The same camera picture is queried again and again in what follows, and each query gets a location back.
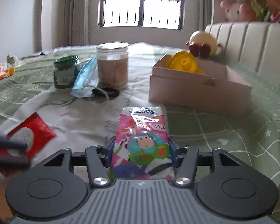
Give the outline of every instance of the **window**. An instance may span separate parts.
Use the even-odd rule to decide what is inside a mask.
[[[99,0],[99,26],[182,29],[184,0]]]

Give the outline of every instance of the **pink pig plush toy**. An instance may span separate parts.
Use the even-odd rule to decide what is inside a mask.
[[[225,15],[229,22],[252,22],[256,21],[256,15],[249,4],[244,2],[231,3],[223,1],[220,7],[225,9]]]

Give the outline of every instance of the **white lid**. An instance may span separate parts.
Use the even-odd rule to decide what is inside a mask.
[[[114,51],[114,50],[122,50],[122,49],[127,49],[129,46],[128,43],[126,42],[109,42],[109,43],[106,43],[106,44],[100,44],[96,47],[96,49],[98,51]]]

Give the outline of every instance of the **green jar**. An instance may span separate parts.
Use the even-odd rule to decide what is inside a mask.
[[[77,55],[66,56],[54,62],[54,83],[59,89],[74,86],[75,80],[82,68]]]

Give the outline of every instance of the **window frame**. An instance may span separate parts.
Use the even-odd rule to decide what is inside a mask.
[[[180,1],[180,14],[179,14],[179,25],[177,30],[182,30],[184,25],[184,0],[174,0],[176,2]],[[143,20],[144,20],[144,2],[145,0],[140,0],[140,7],[139,7],[139,19],[138,19],[138,25],[135,27],[143,27]],[[98,26],[104,27],[105,24],[105,0],[99,0],[99,21]]]

